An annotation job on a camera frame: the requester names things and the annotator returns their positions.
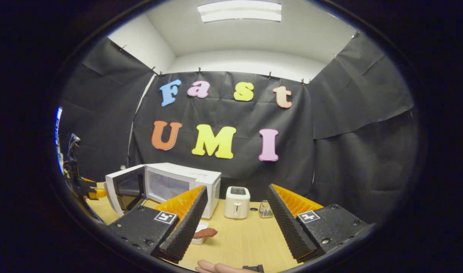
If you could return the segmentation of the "small white dish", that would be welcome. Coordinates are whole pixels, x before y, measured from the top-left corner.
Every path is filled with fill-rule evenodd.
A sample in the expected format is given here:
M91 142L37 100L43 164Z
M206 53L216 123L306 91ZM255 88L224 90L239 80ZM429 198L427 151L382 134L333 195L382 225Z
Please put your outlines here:
M201 230L204 230L209 227L209 223L205 221L200 221L200 223L197 225L197 228L195 230L195 233L200 232ZM191 243L192 244L203 244L205 242L206 238L205 237L200 237L200 238L193 238Z

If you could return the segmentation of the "reddish brown meat slice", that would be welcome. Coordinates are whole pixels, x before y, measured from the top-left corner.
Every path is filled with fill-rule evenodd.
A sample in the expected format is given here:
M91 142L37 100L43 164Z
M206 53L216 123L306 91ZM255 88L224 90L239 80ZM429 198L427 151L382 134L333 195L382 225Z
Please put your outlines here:
M215 235L218 234L218 231L215 230L214 228L204 228L204 229L201 229L197 232L194 233L193 235L193 239L195 240L199 240L199 239L202 239L202 238L207 238L207 237L214 237Z

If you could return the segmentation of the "white toaster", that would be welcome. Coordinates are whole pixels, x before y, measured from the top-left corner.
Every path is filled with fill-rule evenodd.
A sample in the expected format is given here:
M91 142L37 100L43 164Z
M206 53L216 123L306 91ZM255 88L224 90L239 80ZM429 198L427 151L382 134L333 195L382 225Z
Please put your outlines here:
M250 193L247 188L230 186L225 197L224 216L229 219L245 219L248 216Z

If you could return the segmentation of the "black backdrop cloth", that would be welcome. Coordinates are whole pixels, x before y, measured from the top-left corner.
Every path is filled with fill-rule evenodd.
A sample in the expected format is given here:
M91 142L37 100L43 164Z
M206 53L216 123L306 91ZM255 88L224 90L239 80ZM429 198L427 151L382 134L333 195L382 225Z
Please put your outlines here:
M265 75L150 68L103 40L63 88L59 137L93 180L148 163L222 174L266 199L273 183L360 219L384 219L409 188L417 109L394 62L357 33L308 84Z

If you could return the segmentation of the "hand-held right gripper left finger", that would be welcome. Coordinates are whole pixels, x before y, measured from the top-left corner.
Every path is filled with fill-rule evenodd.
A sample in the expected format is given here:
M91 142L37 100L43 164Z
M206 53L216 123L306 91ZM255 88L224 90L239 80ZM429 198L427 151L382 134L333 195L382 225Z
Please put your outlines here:
M155 206L138 206L108 225L124 245L147 256L179 263L208 202L207 187L179 194Z

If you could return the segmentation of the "ceiling light panel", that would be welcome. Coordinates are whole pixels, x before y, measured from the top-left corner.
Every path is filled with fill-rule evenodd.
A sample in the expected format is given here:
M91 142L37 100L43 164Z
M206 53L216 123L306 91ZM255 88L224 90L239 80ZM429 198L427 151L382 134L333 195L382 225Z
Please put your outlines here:
M261 0L227 0L197 7L204 23L223 20L265 20L281 22L282 5Z

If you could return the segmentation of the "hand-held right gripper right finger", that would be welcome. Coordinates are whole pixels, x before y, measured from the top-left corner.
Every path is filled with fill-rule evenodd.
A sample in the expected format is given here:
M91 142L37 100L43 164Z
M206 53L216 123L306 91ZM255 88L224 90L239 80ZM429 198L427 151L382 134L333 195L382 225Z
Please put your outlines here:
M298 263L341 247L370 226L339 204L322 206L275 184L269 185L267 196L289 251Z

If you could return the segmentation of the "white microwave oven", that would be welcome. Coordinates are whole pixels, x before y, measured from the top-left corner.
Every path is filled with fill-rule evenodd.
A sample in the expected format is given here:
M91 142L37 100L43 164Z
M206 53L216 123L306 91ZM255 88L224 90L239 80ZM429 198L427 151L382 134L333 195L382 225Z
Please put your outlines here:
M123 196L147 198L163 203L199 185L207 190L208 202L202 218L210 219L219 199L221 173L172 163L132 166L106 175L106 190L112 209L120 216L129 210Z

